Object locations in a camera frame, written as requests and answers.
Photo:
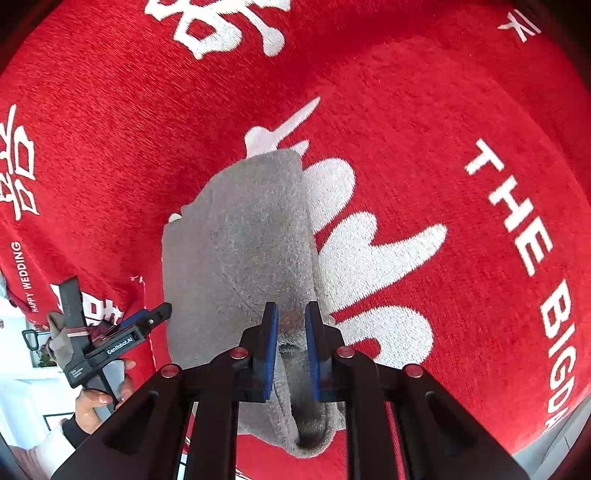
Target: gray towel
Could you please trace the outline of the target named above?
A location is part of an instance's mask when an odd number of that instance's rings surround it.
[[[241,404],[239,433],[299,458],[322,453],[342,414],[314,402],[304,309],[316,299],[317,254],[300,157],[278,150],[220,172],[182,218],[164,230],[168,345],[183,368],[211,361],[261,321],[265,302],[280,310],[274,389],[266,404]]]

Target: human hand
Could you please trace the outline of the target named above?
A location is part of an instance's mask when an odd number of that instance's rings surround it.
[[[131,370],[135,367],[133,360],[124,361],[126,370]],[[135,392],[129,375],[125,376],[125,380],[119,387],[119,391],[121,392],[121,402],[115,407],[116,410]],[[111,402],[113,402],[113,399],[103,392],[99,392],[98,390],[82,390],[76,399],[76,414],[74,415],[76,423],[84,432],[89,435],[93,434],[100,427],[100,419],[94,409],[96,407],[104,407]]]

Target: white sleeve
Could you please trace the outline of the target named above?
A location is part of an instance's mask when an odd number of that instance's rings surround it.
[[[31,450],[11,447],[18,463],[31,480],[48,480],[76,450],[64,437],[61,429],[63,422],[64,420],[58,428],[52,430],[39,445]]]

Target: blue gripper pad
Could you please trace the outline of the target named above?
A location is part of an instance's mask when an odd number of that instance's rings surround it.
[[[316,338],[314,337],[314,326],[312,323],[310,304],[306,306],[306,343],[308,345],[308,362],[312,379],[312,392],[314,392],[314,399],[320,401],[320,361],[318,360],[318,352],[316,350]]]
[[[262,322],[263,333],[266,334],[264,368],[263,368],[263,397],[271,398],[273,375],[275,374],[275,355],[277,353],[277,335],[279,333],[279,308],[275,303],[268,302],[265,306]]]

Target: black sleeve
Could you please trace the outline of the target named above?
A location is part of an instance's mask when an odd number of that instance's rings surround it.
[[[74,448],[78,448],[90,436],[78,426],[75,415],[70,420],[66,420],[61,425],[61,429],[64,432],[64,437]]]

